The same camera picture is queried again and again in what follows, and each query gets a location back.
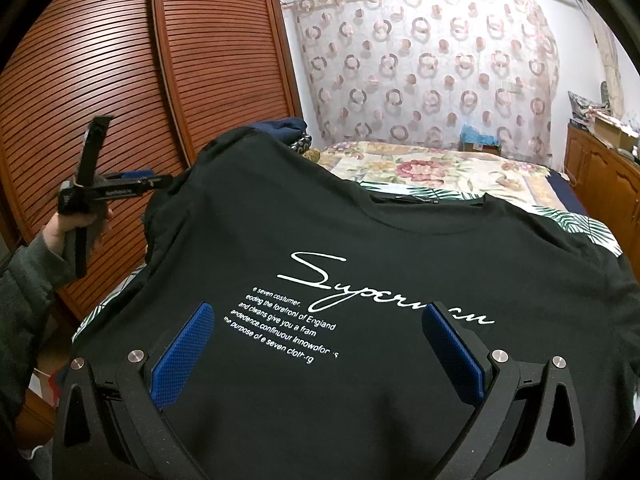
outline sheer patterned curtain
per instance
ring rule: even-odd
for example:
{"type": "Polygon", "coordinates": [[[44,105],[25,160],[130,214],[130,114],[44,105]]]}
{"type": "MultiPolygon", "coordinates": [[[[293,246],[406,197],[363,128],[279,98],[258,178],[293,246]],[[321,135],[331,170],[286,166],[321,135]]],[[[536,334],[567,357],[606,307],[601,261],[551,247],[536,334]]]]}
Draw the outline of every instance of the sheer patterned curtain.
{"type": "Polygon", "coordinates": [[[457,149],[463,123],[550,160],[558,50],[535,0],[299,0],[325,144],[457,149]]]}

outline metal bolt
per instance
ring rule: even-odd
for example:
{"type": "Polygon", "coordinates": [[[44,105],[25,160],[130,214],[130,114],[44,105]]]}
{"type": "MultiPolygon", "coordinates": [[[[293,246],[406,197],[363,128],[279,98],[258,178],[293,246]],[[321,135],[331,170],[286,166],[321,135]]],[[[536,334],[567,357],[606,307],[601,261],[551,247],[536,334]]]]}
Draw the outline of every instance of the metal bolt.
{"type": "Polygon", "coordinates": [[[142,350],[132,350],[129,352],[127,359],[130,363],[139,363],[145,358],[145,353],[142,350]]]}
{"type": "Polygon", "coordinates": [[[566,366],[566,361],[562,359],[559,355],[551,359],[551,362],[554,364],[556,368],[564,368],[566,366]]]}
{"type": "Polygon", "coordinates": [[[491,357],[499,363],[504,363],[509,359],[509,355],[504,350],[494,350],[491,352],[491,357]]]}
{"type": "Polygon", "coordinates": [[[73,361],[71,361],[71,368],[73,370],[79,370],[84,366],[84,359],[81,357],[76,357],[73,361]]]}

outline louvered door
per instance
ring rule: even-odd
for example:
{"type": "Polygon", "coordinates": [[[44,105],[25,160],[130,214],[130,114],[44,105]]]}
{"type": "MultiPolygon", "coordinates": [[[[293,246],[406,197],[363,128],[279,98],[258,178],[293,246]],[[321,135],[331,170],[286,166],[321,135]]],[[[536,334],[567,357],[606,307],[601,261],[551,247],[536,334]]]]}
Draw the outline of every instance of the louvered door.
{"type": "Polygon", "coordinates": [[[236,126],[293,115],[272,0],[164,0],[182,113],[197,152],[236,126]]]}
{"type": "MultiPolygon", "coordinates": [[[[22,236],[55,211],[95,114],[116,117],[100,172],[177,174],[225,130],[294,114],[282,59],[272,0],[54,0],[0,73],[0,176],[22,236]]],[[[112,203],[103,250],[62,293],[78,318],[141,262],[147,200],[112,203]]]]}

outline gray sleeve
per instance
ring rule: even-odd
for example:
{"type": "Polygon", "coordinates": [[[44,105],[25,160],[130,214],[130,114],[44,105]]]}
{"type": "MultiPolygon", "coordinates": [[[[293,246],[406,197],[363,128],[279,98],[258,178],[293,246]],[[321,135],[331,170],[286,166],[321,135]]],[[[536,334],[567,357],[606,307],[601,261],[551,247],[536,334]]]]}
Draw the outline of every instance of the gray sleeve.
{"type": "Polygon", "coordinates": [[[42,233],[16,251],[0,276],[0,424],[13,433],[54,291],[73,279],[42,233]]]}

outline dark blue cloth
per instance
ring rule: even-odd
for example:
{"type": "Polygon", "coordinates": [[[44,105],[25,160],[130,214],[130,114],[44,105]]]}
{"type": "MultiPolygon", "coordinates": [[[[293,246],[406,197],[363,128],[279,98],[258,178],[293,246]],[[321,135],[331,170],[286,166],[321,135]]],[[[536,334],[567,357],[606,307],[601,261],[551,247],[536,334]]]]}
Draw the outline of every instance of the dark blue cloth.
{"type": "Polygon", "coordinates": [[[297,117],[287,117],[276,121],[261,121],[249,124],[249,126],[262,130],[285,144],[296,142],[302,137],[302,133],[306,131],[305,121],[297,117]]]}
{"type": "Polygon", "coordinates": [[[551,187],[556,192],[560,202],[564,205],[567,211],[571,213],[578,213],[579,215],[587,215],[587,211],[578,200],[578,197],[575,195],[574,190],[571,189],[571,185],[558,173],[554,170],[549,170],[550,175],[546,178],[551,184],[551,187]]]}

